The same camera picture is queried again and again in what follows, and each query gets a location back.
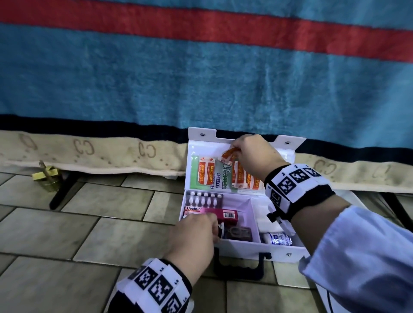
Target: brass padlock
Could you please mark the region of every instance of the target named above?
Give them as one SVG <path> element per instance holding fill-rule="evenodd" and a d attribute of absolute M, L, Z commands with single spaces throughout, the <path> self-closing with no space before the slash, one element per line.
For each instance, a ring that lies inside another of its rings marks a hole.
<path fill-rule="evenodd" d="M 62 174 L 53 166 L 46 166 L 43 161 L 39 162 L 43 172 L 32 174 L 33 181 L 36 181 L 48 192 L 56 192 L 62 185 Z"/>

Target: black and white wristband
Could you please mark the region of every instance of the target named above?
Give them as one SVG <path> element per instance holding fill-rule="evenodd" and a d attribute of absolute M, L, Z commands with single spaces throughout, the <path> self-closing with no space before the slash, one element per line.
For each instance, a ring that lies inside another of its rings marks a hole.
<path fill-rule="evenodd" d="M 175 313 L 188 301 L 192 287 L 173 264 L 157 258 L 147 260 L 129 277 L 116 284 L 144 313 Z"/>
<path fill-rule="evenodd" d="M 307 164 L 290 164 L 271 172 L 265 179 L 265 194 L 276 211 L 268 218 L 291 221 L 302 208 L 319 204 L 334 195 L 330 181 Z"/>

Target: beige fabric border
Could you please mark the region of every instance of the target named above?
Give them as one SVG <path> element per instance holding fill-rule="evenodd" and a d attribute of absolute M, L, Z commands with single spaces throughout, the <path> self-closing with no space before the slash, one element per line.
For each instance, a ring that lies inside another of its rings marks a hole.
<path fill-rule="evenodd" d="M 136 138 L 86 138 L 41 135 L 0 130 L 0 163 L 47 165 L 91 174 L 146 173 L 185 175 L 188 145 Z M 345 190 L 413 193 L 413 166 L 395 162 L 345 163 L 311 154 L 297 154 L 297 163 L 307 163 Z"/>

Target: barcode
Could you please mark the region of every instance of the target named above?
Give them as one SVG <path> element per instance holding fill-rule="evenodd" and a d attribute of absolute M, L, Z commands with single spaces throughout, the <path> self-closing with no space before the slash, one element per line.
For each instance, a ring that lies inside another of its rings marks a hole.
<path fill-rule="evenodd" d="M 235 218 L 235 213 L 224 212 L 224 217 L 225 218 Z"/>

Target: tiled floor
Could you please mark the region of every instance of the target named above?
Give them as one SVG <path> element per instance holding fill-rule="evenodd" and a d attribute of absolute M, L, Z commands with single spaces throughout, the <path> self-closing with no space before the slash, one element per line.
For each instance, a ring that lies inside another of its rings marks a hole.
<path fill-rule="evenodd" d="M 117 280 L 161 257 L 179 217 L 183 179 L 84 175 L 56 211 L 32 168 L 0 167 L 0 307 L 3 312 L 107 310 Z M 366 206 L 398 223 L 378 194 Z M 400 196 L 413 217 L 413 198 Z M 256 261 L 221 258 L 224 265 Z M 194 313 L 325 312 L 297 264 L 265 262 L 259 282 L 222 281 L 208 267 L 194 287 Z"/>

